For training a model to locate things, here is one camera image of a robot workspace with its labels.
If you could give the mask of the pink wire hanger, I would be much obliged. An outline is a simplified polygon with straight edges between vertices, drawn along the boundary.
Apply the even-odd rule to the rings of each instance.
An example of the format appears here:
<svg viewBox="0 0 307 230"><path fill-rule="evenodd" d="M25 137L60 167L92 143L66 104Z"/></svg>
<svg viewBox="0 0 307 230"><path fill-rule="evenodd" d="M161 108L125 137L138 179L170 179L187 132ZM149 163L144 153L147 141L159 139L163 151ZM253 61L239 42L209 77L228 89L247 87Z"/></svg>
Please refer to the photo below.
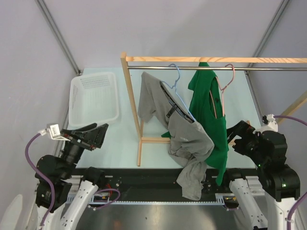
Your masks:
<svg viewBox="0 0 307 230"><path fill-rule="evenodd" d="M233 80L235 79L235 74L236 74L236 71L235 71L235 67L233 64L229 63L227 65L225 65L225 67L231 67L231 70L232 70L232 78L231 80L224 86L222 87L220 82L219 82L219 78L217 76L215 76L215 79L217 81L217 84L218 84L218 89L221 91L221 105L222 105L222 115L225 116L225 111L224 111L224 92L225 90L228 88L228 86L233 82ZM214 98L213 98L213 94L212 94L212 91L210 90L210 97L211 97L211 101L212 101L212 104L213 104L213 111L214 111L214 116L215 118L217 118L217 112L216 112L216 107L215 107L215 102L214 102Z"/></svg>

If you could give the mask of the green t shirt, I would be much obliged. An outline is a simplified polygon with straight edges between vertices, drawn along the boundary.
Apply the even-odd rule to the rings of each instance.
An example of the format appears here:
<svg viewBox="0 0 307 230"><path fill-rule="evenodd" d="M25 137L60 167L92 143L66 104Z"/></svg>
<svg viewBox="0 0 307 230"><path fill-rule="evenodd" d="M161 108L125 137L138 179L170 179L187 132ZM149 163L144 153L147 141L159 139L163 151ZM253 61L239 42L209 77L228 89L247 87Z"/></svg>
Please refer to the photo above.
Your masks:
<svg viewBox="0 0 307 230"><path fill-rule="evenodd" d="M197 70L188 84L188 89L193 91L189 110L214 143L214 149L205 162L218 170L216 183L220 186L226 171L229 147L226 118L222 115L221 91L218 89L215 76L217 75L212 70ZM213 94L217 118L214 116L210 90Z"/></svg>

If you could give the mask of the grey t shirt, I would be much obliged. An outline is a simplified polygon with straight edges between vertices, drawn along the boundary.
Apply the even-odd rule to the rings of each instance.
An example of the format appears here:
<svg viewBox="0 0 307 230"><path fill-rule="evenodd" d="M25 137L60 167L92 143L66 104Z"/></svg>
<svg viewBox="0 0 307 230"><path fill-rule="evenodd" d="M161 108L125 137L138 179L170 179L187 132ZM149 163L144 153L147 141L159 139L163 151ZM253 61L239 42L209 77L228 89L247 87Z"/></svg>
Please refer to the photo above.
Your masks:
<svg viewBox="0 0 307 230"><path fill-rule="evenodd" d="M184 198L199 201L206 177L206 159L214 149L214 143L202 125L193 120L187 110L172 96L164 82L147 72L141 75L141 92L138 116L144 122L152 117L170 133L169 156L182 171L177 183Z"/></svg>

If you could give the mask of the blue wire hanger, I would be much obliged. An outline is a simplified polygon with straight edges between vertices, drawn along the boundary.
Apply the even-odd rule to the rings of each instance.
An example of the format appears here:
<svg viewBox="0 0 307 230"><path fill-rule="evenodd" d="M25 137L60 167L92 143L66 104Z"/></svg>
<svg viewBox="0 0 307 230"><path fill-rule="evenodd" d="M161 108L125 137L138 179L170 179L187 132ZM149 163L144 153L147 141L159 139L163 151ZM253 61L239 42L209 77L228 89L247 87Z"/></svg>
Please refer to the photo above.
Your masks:
<svg viewBox="0 0 307 230"><path fill-rule="evenodd" d="M162 83L164 83L169 89L174 89L176 96L177 96L177 97L180 99L180 101L182 102L184 108L186 109L187 113L190 115L191 119L192 119L193 121L196 121L195 117L192 115L192 113L191 113L190 110L188 109L186 103L184 102L183 98L182 98L182 97L180 96L180 94L179 94L179 90L178 90L178 87L177 87L178 82L179 82L180 79L181 79L181 71L180 71L179 67L178 67L176 64L174 64L174 63L168 65L168 67L174 67L174 68L177 70L178 77L176 78L176 80L174 81L174 84L173 84L172 86L171 86L170 84L168 84L166 81L162 81Z"/></svg>

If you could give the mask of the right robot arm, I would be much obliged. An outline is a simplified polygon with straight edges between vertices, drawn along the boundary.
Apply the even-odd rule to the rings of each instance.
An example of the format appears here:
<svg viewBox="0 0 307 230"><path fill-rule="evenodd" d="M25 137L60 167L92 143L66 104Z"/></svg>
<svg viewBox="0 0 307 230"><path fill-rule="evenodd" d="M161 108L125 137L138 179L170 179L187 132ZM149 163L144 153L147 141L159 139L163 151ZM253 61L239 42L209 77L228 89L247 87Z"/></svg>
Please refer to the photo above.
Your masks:
<svg viewBox="0 0 307 230"><path fill-rule="evenodd" d="M249 157L256 165L268 215L262 213L240 169L228 169L221 186L236 197L250 230L293 230L296 209L306 195L300 194L298 174L285 163L287 143L277 122L267 116L263 122L264 126L255 129L240 121L227 129L227 139L234 140L235 152Z"/></svg>

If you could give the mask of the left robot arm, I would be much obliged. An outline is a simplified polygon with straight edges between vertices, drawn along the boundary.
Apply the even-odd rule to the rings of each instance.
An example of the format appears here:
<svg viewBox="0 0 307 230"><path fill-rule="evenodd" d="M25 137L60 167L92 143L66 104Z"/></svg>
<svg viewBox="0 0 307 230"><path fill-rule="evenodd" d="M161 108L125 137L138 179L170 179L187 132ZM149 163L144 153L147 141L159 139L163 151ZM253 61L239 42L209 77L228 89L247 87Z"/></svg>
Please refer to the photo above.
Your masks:
<svg viewBox="0 0 307 230"><path fill-rule="evenodd" d="M107 179L103 170L89 167L84 171L80 185L67 211L65 204L72 187L72 177L77 163L85 150L93 151L102 147L108 124L90 125L74 129L60 129L57 124L48 125L41 131L52 140L63 140L64 148L59 157L43 156L36 165L35 177L39 180L36 191L38 229L74 230L95 192L102 191Z"/></svg>

